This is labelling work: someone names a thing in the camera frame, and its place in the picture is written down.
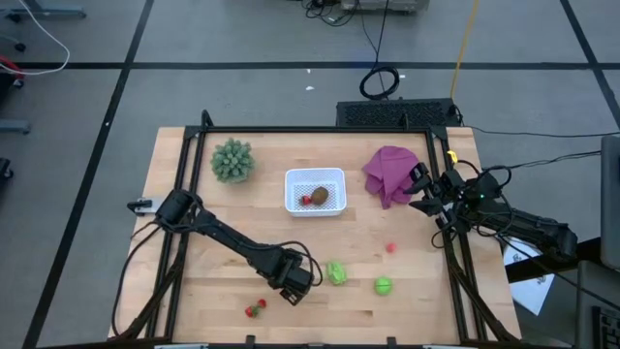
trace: pink towel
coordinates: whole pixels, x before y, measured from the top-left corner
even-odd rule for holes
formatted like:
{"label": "pink towel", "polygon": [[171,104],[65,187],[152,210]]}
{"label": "pink towel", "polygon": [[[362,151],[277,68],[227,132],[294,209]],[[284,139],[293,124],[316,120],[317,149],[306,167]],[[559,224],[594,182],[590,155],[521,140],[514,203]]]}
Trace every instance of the pink towel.
{"label": "pink towel", "polygon": [[366,190],[370,194],[379,193],[381,206],[388,209],[392,201],[407,204],[411,195],[403,194],[413,182],[409,171],[418,163],[418,157],[408,149],[398,146],[383,146],[363,167],[368,174]]}

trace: white paper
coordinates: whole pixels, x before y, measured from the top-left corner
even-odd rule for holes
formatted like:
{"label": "white paper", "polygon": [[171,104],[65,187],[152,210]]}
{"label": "white paper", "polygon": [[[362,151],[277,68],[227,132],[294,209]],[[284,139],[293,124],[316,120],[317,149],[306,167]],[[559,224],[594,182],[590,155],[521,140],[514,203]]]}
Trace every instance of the white paper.
{"label": "white paper", "polygon": [[[522,250],[532,257],[536,257],[541,253],[535,250],[530,245],[523,243],[518,238],[510,238],[510,243],[514,247]],[[504,251],[504,266],[510,265],[521,260],[526,260],[528,257],[510,246],[506,246]],[[521,304],[524,308],[530,310],[534,315],[539,315],[543,308],[544,299],[549,293],[551,282],[555,275],[544,275],[535,279],[525,280],[520,282],[514,282],[511,284],[512,299]]]}

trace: electronic device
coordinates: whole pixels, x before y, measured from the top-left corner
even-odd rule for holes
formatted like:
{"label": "electronic device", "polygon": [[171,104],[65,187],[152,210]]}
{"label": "electronic device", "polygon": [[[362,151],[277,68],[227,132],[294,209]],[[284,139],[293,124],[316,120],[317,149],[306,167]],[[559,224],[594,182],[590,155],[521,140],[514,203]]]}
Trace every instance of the electronic device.
{"label": "electronic device", "polygon": [[592,307],[593,348],[620,348],[620,313],[599,306]]}
{"label": "electronic device", "polygon": [[459,126],[450,98],[338,102],[336,126]]}

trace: black cable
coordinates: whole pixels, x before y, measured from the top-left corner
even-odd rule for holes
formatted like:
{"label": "black cable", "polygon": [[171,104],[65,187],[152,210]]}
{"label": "black cable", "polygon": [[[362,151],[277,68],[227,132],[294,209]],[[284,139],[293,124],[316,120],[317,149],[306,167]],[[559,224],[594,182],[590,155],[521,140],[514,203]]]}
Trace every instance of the black cable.
{"label": "black cable", "polygon": [[[372,50],[375,51],[375,64],[372,67],[372,69],[374,69],[377,66],[377,63],[379,61],[379,50],[377,49],[377,47],[375,47],[375,43],[372,42],[372,39],[370,39],[370,35],[368,34],[368,31],[366,30],[366,21],[364,20],[364,9],[361,7],[361,4],[359,4],[359,16],[361,17],[361,29],[363,29],[364,35],[366,36],[368,43],[370,43]],[[384,91],[384,93],[386,93],[386,87],[384,86],[384,78],[382,77],[381,74],[379,74],[379,81],[381,82],[381,89]]]}
{"label": "black cable", "polygon": [[[512,209],[511,203],[509,203],[508,199],[506,199],[504,194],[500,194],[500,197],[502,198],[502,200],[504,200],[504,203],[506,203],[506,207],[508,208],[509,211],[508,212],[491,213],[491,214],[488,214],[488,215],[484,216],[484,218],[481,221],[479,221],[477,223],[477,225],[476,225],[476,232],[481,237],[485,237],[485,238],[496,237],[496,236],[500,237],[502,234],[507,232],[508,229],[510,229],[511,226],[512,226],[512,222],[514,221],[514,217],[515,217],[514,210]],[[508,222],[508,224],[504,228],[502,228],[499,231],[495,231],[495,233],[483,233],[483,232],[481,232],[481,225],[482,225],[482,223],[484,223],[485,220],[487,220],[488,218],[494,217],[494,216],[502,215],[502,214],[510,214],[511,215],[510,221]]]}
{"label": "black cable", "polygon": [[539,266],[539,268],[541,268],[542,270],[546,271],[547,273],[552,273],[555,276],[561,278],[562,280],[566,281],[567,283],[569,283],[571,286],[575,287],[575,289],[582,291],[583,293],[595,298],[598,301],[601,301],[613,308],[615,308],[616,310],[620,310],[620,306],[618,306],[617,304],[613,303],[612,301],[608,301],[607,299],[595,294],[594,292],[584,289],[583,287],[580,287],[579,285],[577,285],[576,283],[574,283],[572,280],[570,280],[569,278],[559,274],[558,272],[555,272],[551,269],[549,269],[548,267],[546,267],[544,264],[542,264],[541,262],[537,261],[534,257],[530,256],[529,254],[525,253],[523,250],[516,248],[513,244],[511,244],[510,242],[508,242],[504,237],[498,236],[497,239],[500,239],[501,241],[503,241],[505,244],[507,244],[508,246],[512,247],[514,250],[516,250],[519,253],[522,253],[523,255],[525,255],[526,257],[528,257],[532,263],[534,263],[535,265]]}
{"label": "black cable", "polygon": [[[300,1],[300,4],[301,4],[301,7],[306,10],[305,15],[307,18],[319,18],[323,23],[331,27],[340,27],[340,26],[343,26],[349,23],[349,21],[351,21],[351,18],[354,17],[357,7],[359,5],[359,0],[356,1],[356,3],[354,4],[351,10],[347,11],[345,14],[339,16],[336,19],[332,19],[332,18],[326,19],[326,17],[329,14],[331,14],[331,11],[333,10],[333,7],[335,6],[335,4],[326,5],[325,1],[314,1],[314,0],[309,1],[307,4],[304,4],[302,0]],[[323,11],[325,10],[326,7],[329,7],[329,11],[326,14],[324,14]]]}
{"label": "black cable", "polygon": [[[143,231],[146,227],[150,226],[151,224],[154,224],[154,222],[149,222],[146,225],[144,225],[142,228],[138,229],[135,233],[132,234],[132,237],[135,236],[137,233]],[[114,332],[114,335],[120,335],[118,329],[116,328],[116,308],[118,307],[118,301],[120,300],[120,294],[123,290],[123,283],[125,282],[125,272],[127,271],[127,267],[129,266],[129,262],[131,262],[132,258],[134,258],[134,255],[136,254],[136,252],[138,252],[138,250],[147,242],[149,241],[151,238],[153,238],[153,236],[155,236],[155,233],[157,233],[159,230],[161,229],[161,227],[157,227],[155,228],[152,232],[150,232],[142,241],[140,241],[136,247],[134,247],[134,249],[130,252],[129,256],[127,257],[127,260],[125,260],[125,264],[123,265],[123,269],[120,272],[120,279],[118,281],[118,288],[116,289],[116,298],[114,299],[114,306],[112,308],[112,331]]]}
{"label": "black cable", "polygon": [[582,134],[582,135],[557,135],[557,134],[545,134],[545,133],[536,133],[536,132],[506,132],[506,131],[488,131],[484,130],[477,126],[466,125],[463,121],[463,113],[458,108],[457,105],[452,105],[454,110],[456,111],[456,117],[458,123],[463,127],[469,127],[474,130],[478,130],[482,133],[489,135],[504,135],[504,136],[534,136],[534,137],[551,137],[551,138],[560,138],[560,139],[571,139],[571,138],[591,138],[591,137],[603,137],[603,136],[613,136],[620,135],[620,132],[607,132],[607,133],[598,133],[598,134]]}
{"label": "black cable", "polygon": [[146,224],[145,224],[142,228],[140,228],[140,229],[136,230],[136,231],[135,231],[135,232],[131,235],[130,239],[135,238],[135,237],[136,237],[136,235],[140,234],[140,233],[141,233],[141,232],[143,232],[146,228],[148,228],[149,226],[151,226],[151,225],[153,225],[153,224],[155,224],[155,222],[154,222],[154,221],[150,221],[150,222],[146,223]]}
{"label": "black cable", "polygon": [[486,169],[482,169],[482,173],[479,174],[478,178],[476,179],[476,183],[478,183],[478,181],[486,174],[490,173],[491,171],[498,171],[498,170],[504,170],[508,173],[508,178],[506,178],[506,181],[504,181],[504,183],[500,184],[499,189],[502,190],[508,183],[511,182],[512,179],[512,168],[509,166],[504,166],[504,165],[495,165],[495,166],[491,166],[490,168],[486,168]]}
{"label": "black cable", "polygon": [[[381,43],[383,41],[384,30],[386,28],[386,18],[388,17],[388,5],[389,5],[389,0],[386,0],[386,6],[384,7],[384,18],[383,18],[383,22],[381,24],[381,33],[379,34],[379,43],[377,44],[376,47],[375,47],[374,43],[372,42],[372,40],[370,40],[370,36],[368,35],[368,32],[366,31],[366,24],[364,22],[363,14],[361,14],[361,25],[362,25],[362,28],[364,30],[364,34],[366,35],[366,39],[368,39],[368,41],[370,42],[370,45],[372,46],[373,50],[375,51],[375,63],[373,64],[372,68],[370,69],[370,72],[368,72],[368,74],[359,83],[359,93],[361,93],[361,95],[364,96],[365,98],[367,98],[369,100],[373,100],[373,101],[380,101],[380,100],[383,100],[383,99],[389,99],[388,96],[393,94],[394,92],[396,92],[396,89],[398,89],[398,85],[400,84],[400,75],[398,74],[398,71],[396,70],[396,68],[394,68],[394,67],[379,67],[379,68],[377,68],[377,66],[379,65],[379,53],[381,51]],[[383,78],[381,76],[382,72],[390,73],[390,74],[392,74],[392,76],[394,78],[394,81],[393,81],[392,85],[389,87],[388,90],[386,90],[386,88],[384,86]],[[368,92],[366,92],[366,82],[372,76],[374,76],[375,74],[379,74],[379,80],[381,81],[381,88],[383,89],[383,92],[375,94],[375,95],[372,95],[372,94],[369,94]]]}
{"label": "black cable", "polygon": [[469,165],[469,167],[471,167],[472,169],[474,169],[474,171],[476,172],[476,175],[480,175],[481,172],[478,170],[478,168],[476,168],[476,166],[474,166],[474,164],[472,164],[471,162],[467,161],[467,160],[458,160],[456,162],[457,164],[465,164],[465,165]]}
{"label": "black cable", "polygon": [[[439,230],[439,232],[436,232],[435,234],[433,234],[433,236],[432,236],[432,237],[431,237],[431,239],[430,239],[430,244],[431,244],[431,245],[433,245],[433,247],[435,247],[435,248],[437,248],[437,249],[442,249],[442,248],[446,247],[446,245],[445,245],[445,244],[443,244],[443,245],[441,245],[441,246],[440,246],[440,245],[438,245],[437,243],[435,243],[435,238],[436,238],[436,237],[437,237],[440,233],[443,233],[443,232],[444,232],[444,230],[443,230],[443,229],[440,229],[440,230]],[[456,238],[456,232],[454,232],[454,231],[449,232],[449,240],[450,240],[450,241],[454,241],[454,238]]]}
{"label": "black cable", "polygon": [[549,164],[553,164],[553,163],[557,163],[557,162],[565,161],[565,160],[576,160],[576,159],[582,159],[582,158],[586,158],[590,156],[598,156],[598,155],[601,155],[601,151],[593,150],[593,151],[562,155],[562,156],[558,156],[554,159],[549,159],[549,160],[536,160],[536,161],[530,161],[530,162],[526,162],[522,164],[510,165],[510,166],[507,166],[507,168],[512,169],[512,170],[519,169],[519,168],[532,168],[536,166],[549,165]]}
{"label": "black cable", "polygon": [[465,127],[473,128],[474,130],[478,130],[485,134],[490,135],[506,135],[506,136],[536,136],[536,137],[551,137],[551,138],[590,138],[590,137],[603,137],[603,136],[613,136],[618,135],[620,132],[608,132],[608,133],[600,133],[600,134],[584,134],[584,135],[556,135],[556,134],[544,134],[544,133],[534,133],[534,132],[504,132],[504,131],[487,131],[483,130],[480,127],[471,126],[471,125],[463,125]]}

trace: artificial plant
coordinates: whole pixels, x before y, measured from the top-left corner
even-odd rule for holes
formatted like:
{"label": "artificial plant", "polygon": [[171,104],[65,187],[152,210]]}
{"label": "artificial plant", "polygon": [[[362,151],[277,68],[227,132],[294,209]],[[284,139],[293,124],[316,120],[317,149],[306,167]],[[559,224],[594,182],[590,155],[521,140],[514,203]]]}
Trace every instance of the artificial plant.
{"label": "artificial plant", "polygon": [[228,139],[224,145],[216,145],[211,168],[217,180],[224,183],[238,183],[248,178],[254,170],[254,159],[250,155],[249,143]]}

